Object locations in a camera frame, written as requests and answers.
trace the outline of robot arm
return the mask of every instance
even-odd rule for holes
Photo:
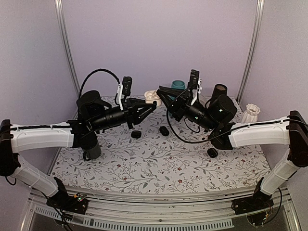
[[[259,181],[254,195],[233,201],[232,208],[236,214],[272,206],[272,194],[298,169],[308,166],[308,130],[304,119],[297,111],[291,111],[288,117],[278,120],[253,124],[229,124],[223,130],[213,130],[210,137],[215,137],[227,130],[230,130],[229,134],[212,140],[212,144],[217,149],[271,143],[289,145],[279,163]]]
[[[112,107],[101,99],[98,91],[86,92],[77,101],[78,119],[60,124],[20,126],[3,120],[0,126],[0,176],[13,177],[29,187],[41,191],[47,198],[47,205],[62,210],[85,214],[88,206],[86,195],[68,195],[65,186],[56,177],[51,177],[28,163],[21,151],[46,147],[81,147],[85,159],[95,159],[101,154],[96,133],[100,130],[127,123],[129,128],[141,123],[156,104],[129,98],[131,78],[127,77],[119,93],[120,105]]]

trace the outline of black bottle cap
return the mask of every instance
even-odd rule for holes
[[[160,131],[160,133],[161,133],[163,136],[168,136],[168,135],[169,135],[169,131],[168,131],[168,129],[167,129],[165,126],[161,126],[161,127],[159,128],[159,131]]]
[[[141,137],[141,131],[133,130],[133,131],[131,132],[131,137],[132,137],[132,138],[136,138],[136,139],[140,138],[140,137]]]
[[[207,150],[207,154],[211,157],[211,158],[215,158],[218,156],[218,152],[215,148],[210,148]]]

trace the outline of white vase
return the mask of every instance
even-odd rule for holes
[[[252,103],[247,104],[246,111],[244,111],[241,123],[255,123],[258,120],[258,114],[261,112],[260,108]]]

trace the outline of teal cup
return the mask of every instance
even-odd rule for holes
[[[186,89],[185,83],[182,80],[174,80],[171,84],[171,88],[173,89]]]

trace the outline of table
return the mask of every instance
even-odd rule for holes
[[[103,100],[113,104],[113,97]],[[233,99],[238,112],[242,111]],[[191,141],[205,139],[203,131],[193,133],[183,120],[171,119],[176,132]],[[194,130],[197,125],[188,124]],[[259,145],[218,151],[210,158],[207,143],[188,144],[178,140],[171,130],[164,137],[160,126],[169,129],[166,107],[159,106],[135,130],[142,132],[139,139],[131,138],[127,124],[98,135],[102,155],[84,161],[80,148],[63,148],[51,172],[64,185],[92,190],[125,193],[201,193],[254,186],[269,171],[269,165]]]

